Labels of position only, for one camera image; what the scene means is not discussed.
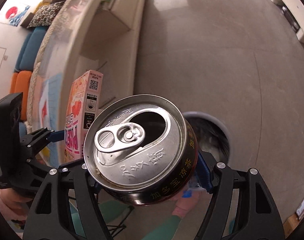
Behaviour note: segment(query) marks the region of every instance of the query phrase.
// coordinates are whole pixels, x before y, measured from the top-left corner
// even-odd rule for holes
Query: pink box
[[[72,84],[64,131],[65,162],[83,157],[85,136],[99,114],[102,79],[102,73],[89,70]]]

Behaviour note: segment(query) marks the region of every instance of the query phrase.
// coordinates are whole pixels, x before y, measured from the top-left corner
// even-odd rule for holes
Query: can lid
[[[185,131],[183,116],[168,100],[152,95],[124,98],[91,125],[85,162],[106,187],[148,187],[175,167],[184,150]]]

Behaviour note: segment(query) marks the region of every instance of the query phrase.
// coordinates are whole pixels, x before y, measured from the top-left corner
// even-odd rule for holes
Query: barcode
[[[99,82],[98,81],[95,81],[95,80],[91,80],[90,81],[90,87],[89,87],[90,89],[97,90],[98,86],[99,86]]]

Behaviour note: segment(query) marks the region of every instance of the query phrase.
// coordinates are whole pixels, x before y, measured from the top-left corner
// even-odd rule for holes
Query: patterned pillow
[[[55,16],[62,8],[64,1],[41,6],[33,16],[28,28],[51,25]]]

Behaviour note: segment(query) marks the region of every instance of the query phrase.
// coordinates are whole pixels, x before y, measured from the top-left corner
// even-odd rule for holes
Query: pull tab
[[[113,134],[114,143],[104,148],[100,145],[100,136],[109,132]],[[111,125],[98,130],[94,137],[95,147],[100,152],[113,153],[140,145],[145,138],[145,130],[142,126],[133,122]]]

